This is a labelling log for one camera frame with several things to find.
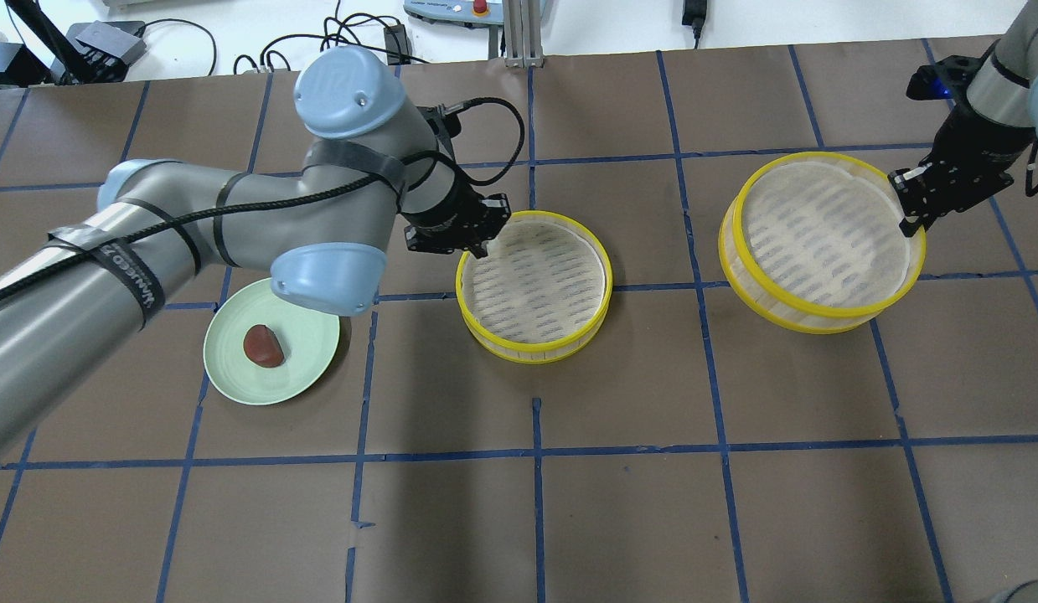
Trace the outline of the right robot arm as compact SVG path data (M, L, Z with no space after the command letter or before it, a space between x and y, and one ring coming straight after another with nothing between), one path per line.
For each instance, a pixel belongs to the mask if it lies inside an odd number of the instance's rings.
M981 57L950 56L918 66L906 85L916 101L951 100L932 148L914 168L889 174L904 218L902 235L930 229L1015 182L1023 154L1038 156L1038 1L1028 1Z

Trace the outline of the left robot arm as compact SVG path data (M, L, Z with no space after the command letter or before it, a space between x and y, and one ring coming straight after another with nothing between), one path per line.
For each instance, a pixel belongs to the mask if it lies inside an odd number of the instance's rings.
M365 312L397 218L406 248L487 255L512 211L455 161L457 106L419 107L366 49L324 50L293 102L315 137L299 175L171 159L117 164L95 214L0 277L0 458L209 265L269 271L283 301Z

